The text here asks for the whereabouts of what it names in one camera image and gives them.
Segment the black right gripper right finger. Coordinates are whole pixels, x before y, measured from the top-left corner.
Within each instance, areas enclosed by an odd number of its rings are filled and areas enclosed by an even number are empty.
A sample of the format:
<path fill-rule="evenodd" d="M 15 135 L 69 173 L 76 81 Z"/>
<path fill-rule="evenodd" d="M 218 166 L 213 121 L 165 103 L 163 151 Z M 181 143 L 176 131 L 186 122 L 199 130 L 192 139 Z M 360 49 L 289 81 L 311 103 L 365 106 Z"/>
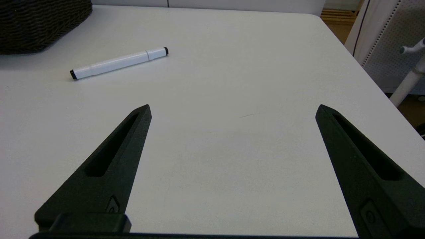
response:
<path fill-rule="evenodd" d="M 315 119 L 359 238 L 423 239 L 424 187 L 338 111 Z"/>

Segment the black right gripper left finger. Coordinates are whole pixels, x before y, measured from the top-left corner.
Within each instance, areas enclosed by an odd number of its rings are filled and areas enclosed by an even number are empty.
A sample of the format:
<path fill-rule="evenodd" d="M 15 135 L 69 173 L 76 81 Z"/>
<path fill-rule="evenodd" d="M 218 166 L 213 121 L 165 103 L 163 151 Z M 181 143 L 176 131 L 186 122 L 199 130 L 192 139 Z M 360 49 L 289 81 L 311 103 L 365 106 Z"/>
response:
<path fill-rule="evenodd" d="M 40 232 L 64 213 L 125 213 L 151 119 L 144 105 L 111 132 L 36 211 Z"/>

